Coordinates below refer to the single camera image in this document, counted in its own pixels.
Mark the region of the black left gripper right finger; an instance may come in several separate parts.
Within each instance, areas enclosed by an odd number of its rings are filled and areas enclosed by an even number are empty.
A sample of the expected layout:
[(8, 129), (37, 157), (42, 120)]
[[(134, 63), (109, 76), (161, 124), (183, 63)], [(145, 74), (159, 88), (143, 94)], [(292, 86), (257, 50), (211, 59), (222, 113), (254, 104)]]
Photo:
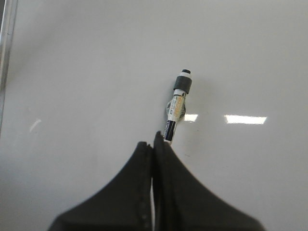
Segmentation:
[(156, 231), (263, 231), (263, 225), (206, 188), (160, 132), (154, 139)]

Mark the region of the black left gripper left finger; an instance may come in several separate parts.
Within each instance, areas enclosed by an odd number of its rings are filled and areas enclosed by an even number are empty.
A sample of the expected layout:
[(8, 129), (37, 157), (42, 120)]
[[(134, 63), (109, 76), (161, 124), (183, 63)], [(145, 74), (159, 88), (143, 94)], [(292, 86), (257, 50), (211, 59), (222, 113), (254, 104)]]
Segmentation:
[(94, 196), (59, 215), (51, 231), (150, 231), (153, 150), (139, 142), (120, 172)]

